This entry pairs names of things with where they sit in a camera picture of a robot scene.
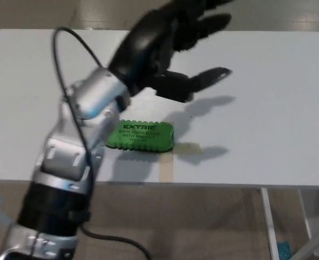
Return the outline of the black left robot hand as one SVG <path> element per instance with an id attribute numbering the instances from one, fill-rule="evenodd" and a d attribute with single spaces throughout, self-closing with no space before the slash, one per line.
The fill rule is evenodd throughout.
<path id="1" fill-rule="evenodd" d="M 229 13 L 203 17 L 227 1 L 170 1 L 147 12 L 119 45 L 108 69 L 135 96 L 150 87 L 156 95 L 189 102 L 204 89 L 198 78 L 169 71 L 174 52 L 188 51 L 199 40 L 224 30 Z"/>

